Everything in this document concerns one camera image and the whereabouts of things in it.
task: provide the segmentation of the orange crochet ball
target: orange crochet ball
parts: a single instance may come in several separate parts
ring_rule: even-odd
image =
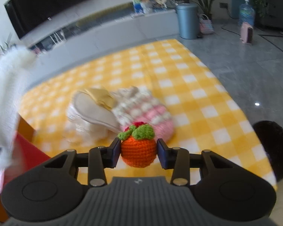
[[[135,140],[130,136],[122,142],[121,154],[127,165],[138,168],[147,167],[156,158],[156,142],[154,139]]]

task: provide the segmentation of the woven basket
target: woven basket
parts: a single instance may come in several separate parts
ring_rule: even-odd
[[[200,26],[201,33],[204,35],[214,33],[212,21],[209,20],[209,18],[205,14],[199,15],[199,26]]]

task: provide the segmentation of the water dispenser bottle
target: water dispenser bottle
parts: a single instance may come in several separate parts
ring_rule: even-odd
[[[255,14],[255,10],[249,4],[249,0],[245,0],[245,3],[240,5],[239,25],[242,25],[243,22],[247,22],[251,26],[254,26]]]

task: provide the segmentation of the white fluffy towel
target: white fluffy towel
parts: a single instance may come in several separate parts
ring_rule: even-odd
[[[35,58],[36,55],[25,48],[0,56],[0,171],[11,164],[20,100],[28,69],[34,65]]]

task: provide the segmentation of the electrical outlet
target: electrical outlet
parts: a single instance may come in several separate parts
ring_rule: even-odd
[[[220,2],[219,5],[220,5],[220,8],[226,8],[226,9],[228,9],[228,3],[222,3],[222,2]]]

